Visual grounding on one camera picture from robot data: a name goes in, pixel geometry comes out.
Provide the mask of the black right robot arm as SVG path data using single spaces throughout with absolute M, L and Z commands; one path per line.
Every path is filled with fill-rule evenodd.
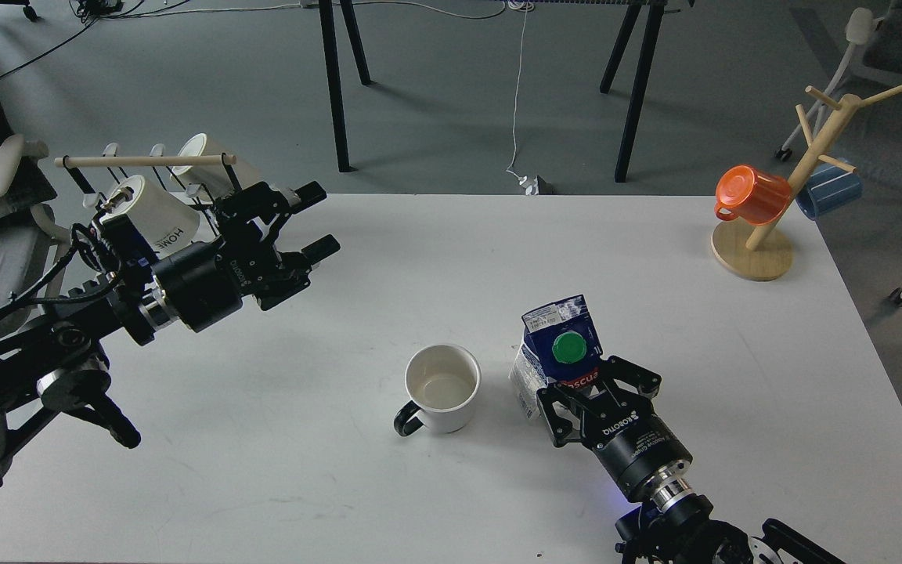
M 661 376 L 617 356 L 597 362 L 599 393 L 550 383 L 536 398 L 556 447 L 578 443 L 636 505 L 617 520 L 623 563 L 836 563 L 838 558 L 779 520 L 752 537 L 715 520 L 686 478 L 692 456 L 655 413 Z

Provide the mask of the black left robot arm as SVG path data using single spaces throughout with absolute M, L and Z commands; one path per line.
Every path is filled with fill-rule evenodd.
M 158 260 L 135 258 L 115 236 L 100 234 L 96 245 L 110 272 L 66 296 L 40 298 L 42 314 L 0 340 L 0 486 L 15 454 L 58 414 L 137 447 L 139 431 L 106 393 L 103 337 L 124 330 L 143 345 L 175 322 L 200 332 L 239 310 L 246 296 L 266 311 L 305 290 L 312 268 L 339 242 L 328 235 L 298 252 L 280 252 L 276 239 L 290 217 L 326 197 L 316 182 L 293 196 L 255 183 L 211 205 L 214 240 Z

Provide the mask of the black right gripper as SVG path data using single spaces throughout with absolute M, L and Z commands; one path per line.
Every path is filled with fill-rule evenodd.
M 554 447 L 586 446 L 630 502 L 681 502 L 692 456 L 655 413 L 662 376 L 618 356 L 598 358 L 592 399 L 562 383 L 536 393 Z

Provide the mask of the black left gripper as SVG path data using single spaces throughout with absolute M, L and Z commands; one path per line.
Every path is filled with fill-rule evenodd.
M 292 215 L 326 197 L 317 182 L 283 192 L 259 182 L 216 200 L 221 236 L 191 243 L 151 266 L 169 316 L 200 332 L 240 310 L 244 296 L 269 311 L 307 289 L 316 265 L 340 251 L 339 240 L 328 234 L 298 252 L 279 253 L 276 239 Z

